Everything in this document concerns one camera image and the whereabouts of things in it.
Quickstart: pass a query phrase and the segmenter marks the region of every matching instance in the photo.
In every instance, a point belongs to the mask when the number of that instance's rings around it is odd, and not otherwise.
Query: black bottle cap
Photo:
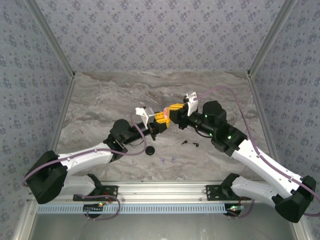
[[[145,149],[147,155],[153,155],[155,153],[155,148],[153,146],[147,146]]]

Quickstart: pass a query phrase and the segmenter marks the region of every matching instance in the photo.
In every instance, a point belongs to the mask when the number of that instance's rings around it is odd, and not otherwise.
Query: patterned wallpaper
[[[0,239],[10,240],[69,79],[23,0],[0,1]]]
[[[254,77],[284,165],[317,180],[320,193],[320,2],[292,10]],[[313,201],[309,212],[319,212]],[[320,218],[309,218],[320,239]]]
[[[75,72],[247,70],[283,0],[37,0]]]

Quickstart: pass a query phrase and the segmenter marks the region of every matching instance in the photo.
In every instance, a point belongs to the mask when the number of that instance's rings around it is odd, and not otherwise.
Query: gray marble table
[[[186,93],[198,96],[216,86],[228,86],[238,96],[259,147],[268,153],[256,106],[246,75],[241,72],[159,71],[159,72],[91,72],[77,73],[57,153],[70,153],[92,147],[107,138],[117,119],[130,121],[135,107],[151,107],[155,112],[171,104],[181,103]],[[240,111],[227,90],[219,90],[200,100],[218,100],[227,112],[230,124],[247,133]],[[260,180],[251,169],[217,151],[210,140],[191,128],[171,126],[148,145],[155,154],[124,156],[107,165],[98,165],[80,174],[93,173],[101,180],[186,180],[219,181],[229,173]],[[189,143],[199,143],[199,147]],[[140,146],[128,146],[138,152]]]

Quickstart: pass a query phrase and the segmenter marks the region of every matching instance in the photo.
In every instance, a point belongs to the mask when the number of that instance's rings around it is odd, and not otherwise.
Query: wire
[[[314,192],[313,190],[311,190],[309,187],[307,187],[306,185],[304,185],[302,182],[299,182],[299,181],[297,181],[296,179],[291,178],[291,176],[289,176],[288,174],[282,172],[281,170],[279,170],[278,168],[276,168],[275,166],[273,166],[270,162],[268,162],[268,160],[266,160],[266,159],[264,158],[264,156],[261,155],[261,153],[259,152],[258,146],[257,146],[257,144],[256,144],[256,141],[255,141],[255,139],[254,139],[254,136],[252,135],[252,132],[251,132],[251,129],[250,129],[250,127],[249,127],[249,124],[248,124],[248,121],[247,121],[247,119],[246,119],[246,116],[245,116],[245,114],[244,114],[244,111],[243,111],[243,109],[242,109],[242,107],[241,107],[241,105],[240,105],[239,99],[237,98],[235,92],[234,92],[231,88],[229,88],[229,87],[227,87],[227,86],[217,86],[217,87],[214,87],[214,88],[210,89],[209,91],[203,93],[202,95],[196,97],[194,100],[196,101],[196,100],[202,99],[203,97],[205,97],[206,95],[212,93],[213,91],[220,90],[220,89],[226,89],[226,90],[230,91],[231,94],[233,95],[233,97],[234,97],[234,99],[235,99],[235,101],[236,101],[236,104],[238,105],[238,108],[239,108],[239,110],[240,110],[240,113],[241,113],[241,115],[242,115],[242,118],[243,118],[245,127],[246,127],[246,129],[247,129],[247,131],[248,131],[248,135],[249,135],[249,138],[250,138],[250,140],[251,140],[253,149],[254,149],[254,151],[256,152],[256,154],[261,158],[261,160],[262,160],[265,164],[267,164],[270,168],[272,168],[273,170],[275,170],[277,173],[281,174],[282,176],[286,177],[286,178],[289,179],[290,181],[294,182],[295,184],[298,184],[300,187],[302,187],[302,188],[304,188],[305,190],[307,190],[307,191],[308,191],[310,194],[312,194],[312,195],[319,201],[319,203],[320,203],[320,196],[319,196],[317,193],[315,193],[315,192]],[[304,215],[305,215],[305,216],[308,216],[308,217],[319,217],[319,216],[320,216],[320,212],[318,212],[318,213],[304,213]]]
[[[138,143],[138,144],[131,144],[131,143],[129,143],[129,145],[130,146],[139,146],[140,144],[142,144],[144,141],[142,140],[140,143]]]
[[[206,139],[212,139],[212,136],[202,135],[202,134],[198,131],[198,129],[197,129],[196,127],[194,128],[194,130],[195,130],[195,132],[196,132],[198,135],[200,135],[201,137],[206,138]]]
[[[255,207],[255,200],[252,199],[251,207],[250,207],[249,211],[248,211],[246,214],[239,216],[239,215],[237,215],[236,213],[234,213],[234,212],[232,212],[232,211],[227,211],[227,212],[228,212],[229,214],[234,215],[234,218],[243,219],[243,218],[245,218],[246,216],[248,216],[248,215],[253,211],[254,207]]]
[[[92,218],[92,217],[89,217],[89,212],[90,210],[92,209],[92,207],[89,207],[88,211],[86,211],[86,217],[88,220],[92,220],[92,221],[105,221],[105,220],[110,220],[110,219],[113,219],[115,218],[116,216],[118,216],[119,212],[120,212],[120,207],[121,207],[121,204],[120,204],[120,201],[118,198],[116,198],[115,196],[112,196],[112,195],[98,195],[98,196],[85,196],[85,195],[82,195],[82,194],[76,194],[77,196],[83,198],[83,199],[97,199],[97,198],[106,198],[106,199],[114,199],[116,200],[116,202],[118,203],[118,209],[116,210],[115,214],[111,215],[111,216],[108,216],[108,217],[102,217],[102,218]]]
[[[74,158],[77,158],[77,157],[80,157],[80,156],[83,156],[83,155],[86,155],[86,154],[97,153],[97,152],[111,152],[111,153],[114,153],[114,154],[120,154],[120,155],[124,155],[124,156],[137,156],[137,155],[140,155],[140,154],[144,153],[146,148],[147,148],[147,140],[146,140],[145,135],[141,131],[141,129],[138,127],[136,122],[133,120],[133,116],[134,116],[135,112],[136,111],[134,110],[131,113],[130,119],[131,119],[132,124],[135,126],[135,128],[140,133],[140,135],[142,137],[142,140],[144,141],[144,147],[143,147],[143,149],[141,151],[135,152],[135,153],[126,153],[126,152],[120,152],[120,151],[112,150],[112,149],[109,149],[109,148],[95,148],[95,149],[91,149],[91,150],[88,150],[88,151],[80,152],[80,153],[74,154],[72,156],[66,156],[66,157],[63,157],[63,158],[60,158],[60,159],[57,159],[57,160],[53,160],[53,161],[47,162],[47,163],[45,163],[43,165],[40,165],[40,166],[36,167],[27,176],[24,177],[22,185],[24,187],[28,187],[28,185],[26,184],[26,181],[32,175],[34,175],[36,172],[40,171],[41,169],[43,169],[43,168],[45,168],[47,166],[50,166],[50,165],[53,165],[53,164],[56,164],[56,163],[59,163],[59,162],[62,162],[62,161],[68,160],[68,159],[74,159]]]

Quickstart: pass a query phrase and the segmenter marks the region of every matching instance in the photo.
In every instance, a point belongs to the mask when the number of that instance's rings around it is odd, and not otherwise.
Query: wall
[[[283,0],[37,0],[76,72],[247,70]]]
[[[320,2],[294,7],[254,77],[279,157],[320,190]],[[319,212],[313,201],[308,212]],[[320,239],[320,219],[309,219]]]
[[[23,0],[0,1],[0,239],[11,239],[24,175],[45,152],[69,79]]]

